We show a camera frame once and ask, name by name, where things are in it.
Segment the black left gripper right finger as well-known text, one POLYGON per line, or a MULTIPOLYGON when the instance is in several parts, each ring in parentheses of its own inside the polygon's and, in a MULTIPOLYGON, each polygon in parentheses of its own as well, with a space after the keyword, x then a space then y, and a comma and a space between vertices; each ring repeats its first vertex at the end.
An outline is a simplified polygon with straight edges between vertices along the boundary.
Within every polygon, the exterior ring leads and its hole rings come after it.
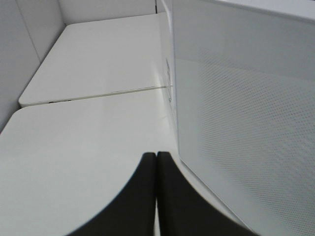
POLYGON ((162 236, 253 236, 209 204, 168 152, 157 154, 157 210, 162 236))

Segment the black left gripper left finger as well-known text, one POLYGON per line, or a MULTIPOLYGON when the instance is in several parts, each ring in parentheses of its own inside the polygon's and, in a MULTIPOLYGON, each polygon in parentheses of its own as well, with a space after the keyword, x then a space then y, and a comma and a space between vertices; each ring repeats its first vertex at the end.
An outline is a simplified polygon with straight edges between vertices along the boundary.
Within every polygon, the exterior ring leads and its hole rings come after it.
POLYGON ((156 210, 157 157, 147 152, 120 193, 71 236, 152 236, 156 210))

